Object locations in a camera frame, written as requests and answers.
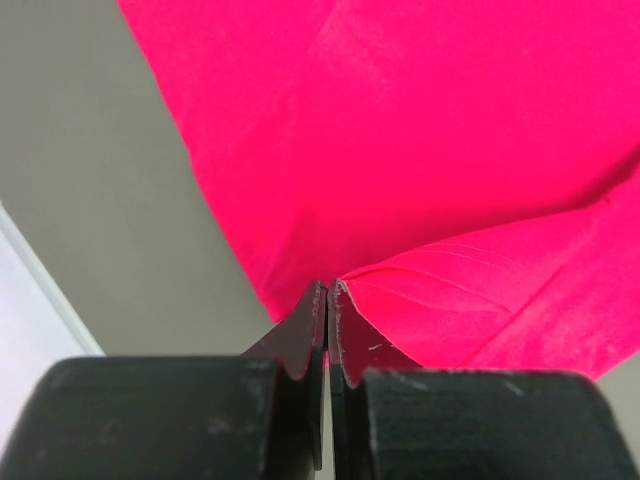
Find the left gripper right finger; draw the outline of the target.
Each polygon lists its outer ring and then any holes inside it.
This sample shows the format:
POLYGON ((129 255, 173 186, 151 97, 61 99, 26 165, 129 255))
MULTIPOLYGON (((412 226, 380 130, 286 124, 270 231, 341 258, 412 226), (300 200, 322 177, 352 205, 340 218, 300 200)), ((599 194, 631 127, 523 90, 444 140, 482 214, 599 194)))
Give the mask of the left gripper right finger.
POLYGON ((339 479, 635 479, 599 389, 560 371, 425 369, 327 295, 339 479))

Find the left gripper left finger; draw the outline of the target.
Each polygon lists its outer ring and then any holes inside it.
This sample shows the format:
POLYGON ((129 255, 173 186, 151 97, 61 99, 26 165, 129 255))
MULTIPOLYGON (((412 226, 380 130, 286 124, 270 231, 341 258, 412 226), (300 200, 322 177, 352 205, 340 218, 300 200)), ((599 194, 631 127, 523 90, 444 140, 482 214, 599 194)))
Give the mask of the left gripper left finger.
POLYGON ((326 286, 238 356, 77 357, 36 384, 5 479, 311 479, 322 467, 326 286))

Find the pink t shirt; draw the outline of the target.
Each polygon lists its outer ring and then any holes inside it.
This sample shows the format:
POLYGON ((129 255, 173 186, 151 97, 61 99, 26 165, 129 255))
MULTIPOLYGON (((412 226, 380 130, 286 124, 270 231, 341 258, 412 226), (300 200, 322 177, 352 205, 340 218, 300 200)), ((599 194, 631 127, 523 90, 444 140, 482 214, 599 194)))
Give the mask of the pink t shirt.
POLYGON ((124 1, 270 316, 309 282, 430 368, 639 350, 635 1, 124 1))

